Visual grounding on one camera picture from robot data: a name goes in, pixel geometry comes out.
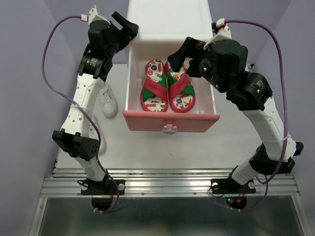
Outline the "red patterned sandal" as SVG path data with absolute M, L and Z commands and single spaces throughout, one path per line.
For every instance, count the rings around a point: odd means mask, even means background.
M 143 111 L 166 112 L 168 109 L 167 77 L 164 64 L 159 59 L 150 60 L 145 66 L 140 105 Z
M 176 113 L 187 113 L 195 105 L 195 91 L 191 84 L 191 78 L 186 74 L 184 66 L 179 72 L 175 72 L 166 62 L 164 72 L 168 82 L 168 100 L 171 110 Z

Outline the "pink drawer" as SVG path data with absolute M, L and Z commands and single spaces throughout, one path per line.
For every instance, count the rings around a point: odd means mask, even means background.
M 213 87 L 202 78 L 192 78 L 195 90 L 195 105 L 187 113 L 146 112 L 141 108 L 140 93 L 145 78 L 145 66 L 152 59 L 163 62 L 176 52 L 180 44 L 133 44 L 128 52 L 128 77 L 126 106 L 123 111 L 127 126 L 131 131 L 157 131 L 164 133 L 206 132 L 219 120 L 216 112 Z

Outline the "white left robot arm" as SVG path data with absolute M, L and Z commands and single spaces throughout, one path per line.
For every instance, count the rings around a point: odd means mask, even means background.
M 118 29 L 106 20 L 96 8 L 87 17 L 89 43 L 78 66 L 77 86 L 68 116 L 61 129 L 53 132 L 56 144 L 69 156 L 75 158 L 93 181 L 93 189 L 103 194 L 109 190 L 105 170 L 98 160 L 100 142 L 89 137 L 92 112 L 100 89 L 106 82 L 113 66 L 112 59 L 123 50 L 137 34 L 139 26 L 128 21 L 120 13 L 112 14 L 121 26 Z

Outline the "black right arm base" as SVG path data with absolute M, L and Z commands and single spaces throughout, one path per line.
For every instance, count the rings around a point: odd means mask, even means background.
M 256 188 L 253 179 L 245 184 L 238 184 L 232 178 L 213 178 L 211 180 L 211 190 L 213 194 L 233 195 L 233 194 L 254 194 Z

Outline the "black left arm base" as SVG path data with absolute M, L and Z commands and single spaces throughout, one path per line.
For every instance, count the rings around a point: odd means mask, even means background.
M 125 183 L 124 179 L 116 180 L 114 184 L 113 180 L 104 177 L 103 181 L 94 181 L 89 178 L 77 180 L 77 183 L 81 186 L 80 194 L 83 196 L 113 196 L 117 195 L 117 191 L 119 195 L 125 194 Z

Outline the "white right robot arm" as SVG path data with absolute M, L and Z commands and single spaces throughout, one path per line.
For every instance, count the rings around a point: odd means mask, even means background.
M 299 155 L 303 149 L 302 143 L 296 143 L 288 134 L 266 78 L 246 70 L 247 57 L 247 47 L 235 40 L 223 39 L 206 44 L 187 37 L 167 58 L 175 72 L 189 58 L 187 75 L 203 77 L 218 92 L 225 93 L 226 99 L 250 120 L 262 141 L 252 157 L 229 174 L 225 185 L 232 192 L 242 189 L 258 174 L 273 177 L 291 172 L 293 156 Z

